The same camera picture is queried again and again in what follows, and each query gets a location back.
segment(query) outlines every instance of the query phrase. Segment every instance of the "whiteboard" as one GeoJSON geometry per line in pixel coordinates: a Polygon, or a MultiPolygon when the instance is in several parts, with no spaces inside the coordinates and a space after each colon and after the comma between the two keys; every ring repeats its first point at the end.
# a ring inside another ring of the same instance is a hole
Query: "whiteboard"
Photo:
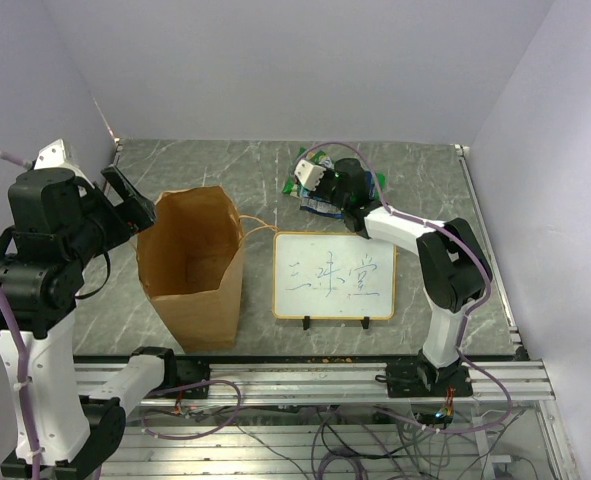
{"type": "Polygon", "coordinates": [[[388,320],[395,308],[395,246],[354,234],[278,233],[277,318],[388,320]]]}

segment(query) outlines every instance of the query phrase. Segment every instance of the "cable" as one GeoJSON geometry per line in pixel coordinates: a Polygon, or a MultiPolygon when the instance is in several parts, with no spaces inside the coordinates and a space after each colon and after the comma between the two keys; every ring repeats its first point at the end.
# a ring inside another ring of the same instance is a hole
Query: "cable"
{"type": "Polygon", "coordinates": [[[152,431],[150,428],[148,428],[148,425],[146,424],[146,418],[147,418],[147,414],[149,411],[155,411],[156,413],[159,413],[156,410],[147,410],[146,412],[144,412],[144,414],[142,415],[140,422],[142,425],[142,432],[143,433],[147,433],[148,435],[151,435],[155,438],[161,438],[163,440],[196,440],[198,438],[203,438],[206,437],[208,435],[212,435],[215,432],[219,432],[222,428],[227,427],[228,425],[232,424],[233,421],[235,420],[235,418],[237,417],[237,415],[239,414],[240,410],[242,409],[242,392],[239,389],[239,387],[237,385],[235,385],[233,382],[229,382],[228,380],[223,380],[223,379],[218,379],[218,380],[204,380],[203,382],[198,382],[198,383],[192,383],[190,385],[183,385],[181,387],[175,387],[175,388],[167,388],[164,390],[155,390],[153,392],[150,392],[148,395],[149,396],[158,396],[158,395],[166,395],[168,393],[176,393],[176,392],[181,392],[181,391],[186,391],[186,390],[193,390],[195,388],[202,388],[202,387],[207,387],[209,385],[228,385],[229,387],[233,388],[233,390],[235,390],[235,393],[237,395],[237,405],[235,406],[235,408],[233,409],[233,411],[231,412],[230,417],[228,417],[226,420],[224,420],[224,422],[221,425],[218,425],[215,428],[212,428],[211,430],[208,430],[207,432],[202,432],[202,433],[196,433],[195,435],[165,435],[162,433],[156,433],[154,431],[152,431]]]}
{"type": "Polygon", "coordinates": [[[379,437],[377,435],[375,435],[375,432],[373,432],[373,430],[371,430],[370,428],[368,428],[360,420],[357,420],[355,418],[351,418],[348,415],[340,414],[337,410],[335,410],[335,413],[339,417],[345,418],[347,420],[351,420],[352,422],[354,422],[354,423],[358,424],[360,427],[362,427],[373,438],[373,440],[375,440],[375,442],[377,443],[377,445],[379,445],[379,447],[382,449],[382,452],[384,452],[384,455],[386,456],[386,458],[390,459],[390,461],[393,464],[393,466],[395,468],[397,468],[397,470],[399,470],[402,474],[404,473],[404,471],[403,471],[402,467],[400,466],[400,464],[397,463],[397,461],[395,461],[395,458],[393,458],[393,455],[391,455],[391,453],[386,449],[386,445],[384,445],[384,443],[379,439],[379,437]]]}
{"type": "Polygon", "coordinates": [[[429,464],[429,469],[431,467],[443,468],[443,467],[447,467],[448,465],[450,465],[450,446],[448,445],[448,441],[453,437],[444,437],[444,444],[442,445],[442,452],[439,457],[439,463],[435,464],[430,459],[430,451],[429,451],[429,456],[427,457],[419,448],[420,443],[429,437],[430,437],[429,438],[429,446],[430,446],[430,442],[433,439],[433,434],[430,432],[427,432],[424,434],[422,434],[420,432],[411,432],[411,438],[409,440],[406,438],[406,435],[404,434],[404,428],[407,425],[408,424],[402,424],[402,429],[400,430],[399,429],[400,424],[398,424],[398,434],[400,436],[400,440],[402,441],[402,446],[403,446],[404,450],[406,451],[406,455],[408,456],[409,460],[413,463],[413,466],[417,469],[418,473],[420,473],[421,475],[431,475],[430,472],[426,473],[423,471],[421,465],[419,464],[418,457],[429,464]],[[413,455],[410,452],[409,447],[413,447],[413,451],[415,452],[415,455],[413,455]],[[442,459],[444,458],[444,449],[445,448],[447,448],[448,453],[447,453],[446,463],[443,464],[442,459]]]}
{"type": "Polygon", "coordinates": [[[258,230],[263,230],[265,228],[270,228],[273,232],[279,232],[279,228],[277,228],[277,225],[269,225],[268,223],[266,223],[264,220],[262,220],[261,218],[258,217],[254,217],[252,215],[240,215],[239,216],[240,220],[244,219],[244,218],[249,218],[251,220],[255,220],[256,222],[260,223],[261,225],[259,227],[255,227],[252,230],[250,230],[249,232],[246,232],[244,234],[244,236],[242,237],[242,242],[244,240],[246,240],[246,237],[248,237],[251,233],[256,232],[258,230]]]}
{"type": "Polygon", "coordinates": [[[448,441],[451,438],[453,438],[453,437],[444,437],[444,444],[442,445],[442,453],[440,453],[440,456],[439,456],[439,466],[437,467],[437,474],[435,475],[438,478],[439,478],[439,472],[441,472],[442,467],[446,468],[451,463],[451,451],[450,451],[451,449],[450,449],[450,447],[448,447],[448,441]],[[442,465],[442,458],[444,458],[444,449],[446,447],[448,447],[448,453],[446,454],[447,462],[444,465],[442,465]]]}
{"type": "Polygon", "coordinates": [[[345,462],[348,462],[348,464],[351,467],[353,467],[353,472],[355,473],[355,480],[368,480],[368,473],[366,472],[366,469],[362,465],[362,462],[359,461],[359,459],[345,457],[342,455],[335,455],[332,453],[327,453],[322,458],[322,460],[319,464],[318,470],[317,470],[318,476],[316,478],[318,480],[322,480],[322,477],[324,476],[324,472],[326,471],[328,466],[336,460],[344,460],[345,462]]]}
{"type": "Polygon", "coordinates": [[[33,168],[33,162],[28,162],[23,158],[17,157],[11,153],[2,152],[0,150],[0,159],[6,160],[7,162],[13,163],[17,166],[25,168],[26,170],[31,170],[33,168]]]}
{"type": "Polygon", "coordinates": [[[528,458],[526,457],[520,457],[518,455],[514,456],[515,460],[522,461],[524,460],[525,462],[528,462],[528,464],[531,466],[531,468],[533,469],[533,473],[535,474],[535,480],[539,480],[539,475],[537,474],[537,469],[535,468],[535,465],[533,464],[532,461],[530,461],[528,458]]]}
{"type": "MultiPolygon", "coordinates": [[[[502,438],[502,436],[506,433],[506,431],[508,430],[508,427],[510,427],[513,423],[515,423],[517,421],[518,418],[520,418],[522,415],[524,415],[524,413],[526,412],[526,410],[522,410],[521,412],[517,413],[517,415],[515,415],[510,422],[508,422],[507,425],[502,425],[504,427],[504,430],[502,430],[500,432],[500,434],[497,436],[497,438],[495,439],[495,441],[493,442],[493,445],[491,445],[491,448],[488,449],[488,452],[486,452],[484,455],[480,455],[479,457],[477,457],[475,460],[473,460],[473,462],[466,467],[466,469],[460,474],[459,477],[457,477],[456,480],[460,480],[464,474],[466,472],[468,472],[471,468],[473,468],[473,465],[475,465],[477,462],[479,462],[482,458],[488,460],[488,456],[493,452],[493,450],[495,449],[495,447],[497,446],[497,444],[499,443],[500,439],[502,438]]],[[[484,461],[484,465],[482,466],[482,473],[484,472],[484,469],[486,468],[486,461],[484,461]]]]}
{"type": "Polygon", "coordinates": [[[17,325],[15,314],[11,309],[8,299],[0,286],[0,312],[4,317],[4,321],[8,326],[8,330],[17,348],[17,384],[19,388],[19,405],[22,412],[22,420],[26,429],[26,438],[28,439],[28,445],[31,452],[34,453],[32,466],[31,466],[31,478],[33,480],[39,480],[40,473],[40,461],[41,461],[41,447],[39,444],[39,438],[37,437],[37,427],[35,425],[35,415],[33,413],[33,405],[31,404],[31,398],[28,393],[28,384],[30,379],[28,377],[28,349],[22,338],[22,333],[17,325]]]}
{"type": "Polygon", "coordinates": [[[398,447],[395,450],[391,450],[391,451],[387,451],[386,454],[384,455],[374,455],[374,454],[370,454],[370,453],[360,453],[358,451],[356,451],[354,448],[350,447],[342,437],[340,437],[340,435],[335,431],[335,429],[329,424],[326,423],[324,425],[324,428],[322,428],[321,431],[321,438],[322,438],[322,444],[324,445],[324,447],[326,448],[327,451],[331,452],[331,453],[336,453],[336,450],[333,450],[331,447],[328,446],[328,444],[326,443],[326,439],[324,438],[324,429],[328,428],[333,435],[335,435],[335,438],[337,438],[337,440],[339,440],[339,442],[342,444],[342,446],[346,449],[346,451],[348,453],[342,455],[345,457],[360,457],[360,458],[365,458],[367,460],[382,460],[385,458],[390,458],[391,456],[393,456],[393,458],[402,458],[402,455],[395,455],[397,452],[399,452],[403,447],[398,447]]]}
{"type": "Polygon", "coordinates": [[[101,476],[102,476],[102,466],[100,465],[93,472],[93,480],[99,480],[101,476]]]}
{"type": "Polygon", "coordinates": [[[287,457],[286,455],[282,455],[282,454],[281,454],[281,453],[279,453],[279,452],[276,452],[276,451],[275,451],[275,450],[273,450],[273,449],[272,449],[272,448],[271,448],[271,447],[270,447],[270,446],[269,446],[267,443],[265,443],[263,440],[261,440],[259,437],[257,437],[256,435],[254,435],[254,434],[252,434],[252,433],[250,433],[250,432],[247,432],[247,431],[243,430],[243,429],[242,429],[242,427],[240,427],[239,425],[235,425],[235,426],[236,426],[236,427],[239,429],[239,431],[240,431],[240,432],[242,432],[243,434],[245,434],[245,435],[248,435],[249,437],[251,437],[251,438],[255,439],[256,441],[258,441],[259,443],[261,443],[261,444],[262,444],[264,447],[266,447],[266,449],[267,449],[269,452],[273,452],[273,453],[274,453],[275,455],[277,455],[278,457],[281,457],[281,458],[283,458],[284,460],[288,460],[289,462],[291,462],[293,465],[295,465],[295,466],[297,467],[297,469],[298,469],[298,470],[301,472],[301,474],[302,474],[302,475],[304,475],[304,478],[305,478],[306,480],[309,480],[309,478],[308,478],[308,475],[306,474],[306,472],[304,471],[304,469],[303,469],[302,467],[300,467],[300,466],[299,466],[299,464],[298,464],[298,463],[297,463],[295,460],[293,460],[293,459],[292,459],[292,458],[290,458],[290,457],[287,457]]]}
{"type": "Polygon", "coordinates": [[[103,256],[104,260],[106,261],[106,277],[104,277],[104,282],[92,292],[83,293],[82,295],[75,295],[75,300],[86,300],[87,298],[91,298],[93,295],[98,294],[100,290],[106,286],[108,279],[111,278],[111,257],[108,255],[108,252],[104,252],[103,256]]]}
{"type": "Polygon", "coordinates": [[[488,415],[489,413],[504,413],[504,410],[486,410],[484,413],[482,413],[479,418],[484,418],[486,415],[488,415]]]}

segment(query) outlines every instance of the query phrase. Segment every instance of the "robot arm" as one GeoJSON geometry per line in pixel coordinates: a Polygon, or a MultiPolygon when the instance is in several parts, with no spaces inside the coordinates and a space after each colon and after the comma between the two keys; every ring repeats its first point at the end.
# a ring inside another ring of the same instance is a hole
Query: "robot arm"
{"type": "MultiPolygon", "coordinates": [[[[384,240],[419,257],[424,292],[432,316],[428,336],[419,352],[418,374],[428,389],[459,367],[458,337],[464,312],[484,294],[484,279],[471,258],[434,229],[395,216],[369,197],[366,172],[356,159],[335,162],[333,170],[300,160],[295,168],[300,183],[316,197],[342,211],[344,223],[364,238],[384,240]]],[[[491,278],[491,270],[468,222],[430,221],[458,237],[477,257],[491,278]]]]}
{"type": "Polygon", "coordinates": [[[116,167],[102,174],[121,197],[119,205],[70,162],[58,140],[9,188],[15,224],[0,237],[0,285],[27,346],[29,382],[18,384],[18,351],[0,311],[0,356],[18,426],[17,448],[2,464],[5,477],[30,477],[39,454],[41,466],[54,467],[58,480],[86,478],[117,449],[125,418],[140,400],[160,386],[176,386],[172,351],[144,348],[120,374],[78,396],[72,339],[83,270],[155,221],[153,203],[116,167]],[[11,240],[15,254],[7,252],[11,240]],[[32,411],[20,399],[24,389],[32,411]],[[35,423],[38,452],[30,448],[26,415],[35,423]]]}

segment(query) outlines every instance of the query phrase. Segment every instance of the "brown paper bag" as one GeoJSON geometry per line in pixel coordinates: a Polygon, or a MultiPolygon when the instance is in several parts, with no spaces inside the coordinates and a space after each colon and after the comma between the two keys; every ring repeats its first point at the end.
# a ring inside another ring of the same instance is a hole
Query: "brown paper bag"
{"type": "Polygon", "coordinates": [[[146,296],[186,352],[235,344],[244,250],[239,214],[221,187],[163,192],[139,235],[146,296]]]}

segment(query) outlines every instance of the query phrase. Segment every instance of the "gray marble table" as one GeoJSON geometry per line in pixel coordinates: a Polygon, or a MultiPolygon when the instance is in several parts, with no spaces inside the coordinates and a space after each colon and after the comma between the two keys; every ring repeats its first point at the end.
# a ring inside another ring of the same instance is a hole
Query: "gray marble table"
{"type": "MultiPolygon", "coordinates": [[[[289,166],[306,142],[155,141],[122,142],[119,167],[140,192],[156,199],[164,190],[222,185],[240,213],[290,231],[344,232],[341,220],[299,210],[299,201],[281,193],[289,166]]],[[[378,172],[386,175],[385,195],[403,211],[425,218],[468,220],[481,240],[466,177],[452,146],[368,142],[357,144],[378,172]]],[[[340,147],[332,158],[350,156],[340,147]]],[[[250,220],[245,225],[254,225],[250,220]]],[[[428,333],[430,309],[422,291],[418,259],[399,251],[395,315],[363,330],[356,321],[277,320],[271,313],[272,233],[248,237],[237,342],[205,353],[256,355],[356,355],[416,353],[428,333]]],[[[129,354],[141,345],[182,349],[142,292],[134,251],[122,245],[111,253],[113,274],[95,297],[80,303],[74,333],[76,354],[129,354]]],[[[98,285],[103,260],[87,269],[86,289],[98,285]]],[[[504,304],[494,285],[491,300],[471,319],[465,350],[513,353],[504,304]]]]}

